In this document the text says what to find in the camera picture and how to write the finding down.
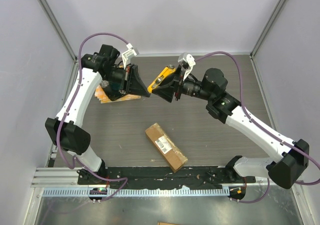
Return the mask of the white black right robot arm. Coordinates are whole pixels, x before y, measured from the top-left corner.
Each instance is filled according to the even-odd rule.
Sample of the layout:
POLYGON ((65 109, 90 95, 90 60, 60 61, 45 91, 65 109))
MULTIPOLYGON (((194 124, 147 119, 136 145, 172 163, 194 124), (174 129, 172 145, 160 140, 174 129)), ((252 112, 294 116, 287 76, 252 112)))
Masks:
POLYGON ((253 114, 244 112, 241 102, 226 92, 227 84, 218 68, 207 69, 202 81, 198 81, 195 77, 186 77, 181 66, 169 65, 148 90, 169 103, 179 100, 181 95, 207 101, 206 110, 214 119, 238 130, 266 152, 265 158, 235 156, 225 171, 230 182, 236 183, 247 176, 263 177, 283 189, 290 189, 309 165, 303 156, 309 153, 309 144, 302 139, 294 141, 285 137, 253 114))

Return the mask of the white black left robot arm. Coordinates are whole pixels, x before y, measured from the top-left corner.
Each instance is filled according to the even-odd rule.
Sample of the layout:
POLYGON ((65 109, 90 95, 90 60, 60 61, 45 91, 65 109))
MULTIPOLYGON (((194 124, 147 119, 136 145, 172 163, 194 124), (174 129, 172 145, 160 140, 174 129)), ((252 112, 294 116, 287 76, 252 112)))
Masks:
POLYGON ((131 59, 138 51, 126 44, 120 52, 103 44, 99 52, 85 54, 79 60, 79 70, 74 86, 61 110, 54 118, 47 118, 45 128, 60 151, 72 155, 82 168, 78 174, 89 183, 100 185, 108 177, 103 159, 91 147, 91 135, 85 131, 83 120, 91 97, 100 86, 107 98, 114 102, 127 95, 150 97, 150 92, 140 78, 138 66, 131 59))

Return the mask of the brown cardboard express box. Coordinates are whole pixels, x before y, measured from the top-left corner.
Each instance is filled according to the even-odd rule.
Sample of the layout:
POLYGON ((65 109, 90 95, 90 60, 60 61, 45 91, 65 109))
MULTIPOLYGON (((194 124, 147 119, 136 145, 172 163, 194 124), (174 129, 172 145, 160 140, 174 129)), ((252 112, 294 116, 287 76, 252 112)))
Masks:
POLYGON ((174 173, 180 170, 188 161, 188 158, 174 144, 158 123, 154 123, 148 127, 145 130, 145 134, 174 173))

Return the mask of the yellow utility knife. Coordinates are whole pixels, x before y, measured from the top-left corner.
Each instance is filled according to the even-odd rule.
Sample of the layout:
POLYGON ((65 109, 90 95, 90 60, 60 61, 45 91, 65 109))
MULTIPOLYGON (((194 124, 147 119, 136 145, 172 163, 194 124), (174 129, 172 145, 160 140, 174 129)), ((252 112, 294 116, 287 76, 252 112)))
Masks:
POLYGON ((167 65, 160 74, 153 80, 153 82, 148 86, 147 90, 149 93, 152 93, 154 89, 156 89, 165 78, 167 78, 169 75, 173 74, 176 71, 175 66, 173 65, 167 65))

